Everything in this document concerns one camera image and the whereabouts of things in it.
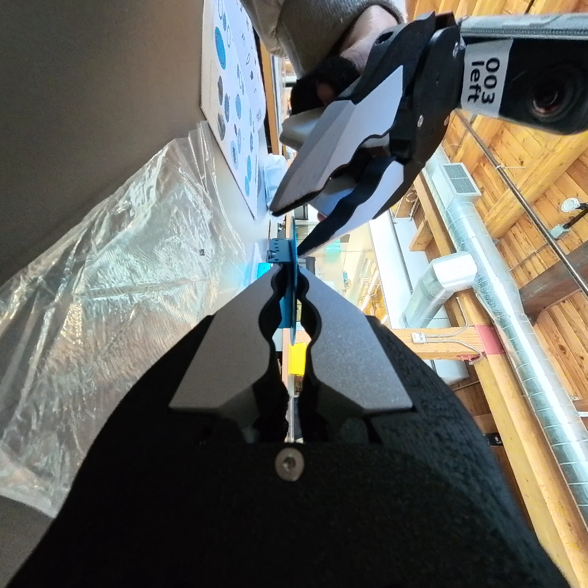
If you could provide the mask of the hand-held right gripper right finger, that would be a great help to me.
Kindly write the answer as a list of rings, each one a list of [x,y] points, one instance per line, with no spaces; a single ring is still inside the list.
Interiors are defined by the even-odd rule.
[[[367,316],[306,269],[299,269],[300,322],[310,341],[298,400],[303,441],[328,442],[349,419],[413,409]]]

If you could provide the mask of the wooden ceiling beam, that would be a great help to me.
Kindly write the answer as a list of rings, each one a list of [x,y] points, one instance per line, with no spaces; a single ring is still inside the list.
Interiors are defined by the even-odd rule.
[[[424,332],[427,343],[414,344],[411,333]],[[474,326],[393,329],[392,333],[423,360],[472,361],[484,356],[481,340]]]

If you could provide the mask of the crumpled white plastic bag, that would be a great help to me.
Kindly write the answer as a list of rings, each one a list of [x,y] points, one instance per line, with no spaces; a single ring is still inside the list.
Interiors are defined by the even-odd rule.
[[[283,180],[288,167],[288,162],[282,155],[269,153],[263,161],[262,177],[268,209],[270,208],[270,204],[276,195],[277,188]]]

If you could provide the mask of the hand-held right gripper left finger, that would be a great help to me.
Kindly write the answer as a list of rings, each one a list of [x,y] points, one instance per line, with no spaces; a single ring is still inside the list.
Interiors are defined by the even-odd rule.
[[[285,440],[289,394],[273,335],[289,282],[289,268],[273,266],[214,314],[172,410],[231,419],[254,441]]]

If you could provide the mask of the blue round plate with bracket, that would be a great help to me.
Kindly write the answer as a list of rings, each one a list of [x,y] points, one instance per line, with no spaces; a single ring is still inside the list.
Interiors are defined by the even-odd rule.
[[[289,333],[289,343],[295,344],[298,313],[298,239],[296,234],[295,214],[285,215],[284,228],[278,231],[278,237],[271,239],[268,245],[267,261],[286,268],[285,291],[280,300],[281,322],[279,328]]]

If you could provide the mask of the thick wooden post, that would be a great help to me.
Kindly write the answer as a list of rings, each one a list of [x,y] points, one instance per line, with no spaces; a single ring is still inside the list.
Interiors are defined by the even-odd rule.
[[[457,252],[431,192],[419,176],[414,186],[437,248],[442,255]],[[494,326],[473,288],[454,298],[460,303],[464,320]],[[523,511],[536,536],[568,582],[573,587],[587,587],[586,523],[507,355],[486,356],[474,370],[504,443]]]

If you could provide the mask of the instruction booklet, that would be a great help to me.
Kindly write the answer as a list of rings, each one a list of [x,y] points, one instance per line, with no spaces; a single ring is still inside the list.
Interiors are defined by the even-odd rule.
[[[252,216],[266,115],[254,28],[240,1],[204,1],[201,108]]]

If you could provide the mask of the clear plastic bag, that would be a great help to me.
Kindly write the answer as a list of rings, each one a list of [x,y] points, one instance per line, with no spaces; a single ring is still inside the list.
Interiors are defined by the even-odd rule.
[[[172,140],[1,287],[1,496],[54,518],[124,395],[239,291],[214,142]]]

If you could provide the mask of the red metal bracket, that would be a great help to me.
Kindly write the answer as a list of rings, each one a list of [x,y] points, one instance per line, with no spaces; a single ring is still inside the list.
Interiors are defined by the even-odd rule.
[[[483,354],[485,356],[506,354],[502,341],[494,326],[475,325],[474,327],[481,340]]]

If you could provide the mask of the white air vent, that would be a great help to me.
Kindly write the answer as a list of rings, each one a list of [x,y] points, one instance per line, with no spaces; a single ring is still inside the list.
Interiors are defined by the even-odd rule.
[[[479,188],[464,164],[448,163],[442,164],[440,168],[455,194],[471,198],[479,198],[481,196]]]

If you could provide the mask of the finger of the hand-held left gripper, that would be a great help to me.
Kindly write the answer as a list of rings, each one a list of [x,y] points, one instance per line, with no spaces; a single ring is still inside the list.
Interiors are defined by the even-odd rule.
[[[349,195],[355,183],[350,177],[332,175],[351,163],[361,145],[383,137],[391,128],[403,94],[403,66],[397,67],[358,104],[350,99],[332,102],[300,147],[270,204],[272,215],[307,202],[325,217],[338,200]]]
[[[378,217],[406,194],[423,163],[401,164],[392,157],[376,157],[356,182],[345,173],[327,181],[310,204],[324,220],[298,245],[298,255],[312,254]]]

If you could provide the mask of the silver air duct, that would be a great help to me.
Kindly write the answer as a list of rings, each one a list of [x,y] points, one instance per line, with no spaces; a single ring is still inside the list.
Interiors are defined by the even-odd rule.
[[[587,430],[526,315],[509,269],[474,205],[442,178],[449,159],[439,146],[419,176],[429,188],[457,251],[471,254],[473,290],[493,321],[523,393],[575,503],[587,521]]]

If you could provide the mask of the person's left hand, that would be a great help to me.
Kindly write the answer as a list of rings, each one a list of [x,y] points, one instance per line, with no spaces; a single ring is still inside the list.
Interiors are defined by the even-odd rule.
[[[342,37],[337,53],[362,74],[371,48],[378,37],[397,26],[400,20],[380,5],[366,8]]]

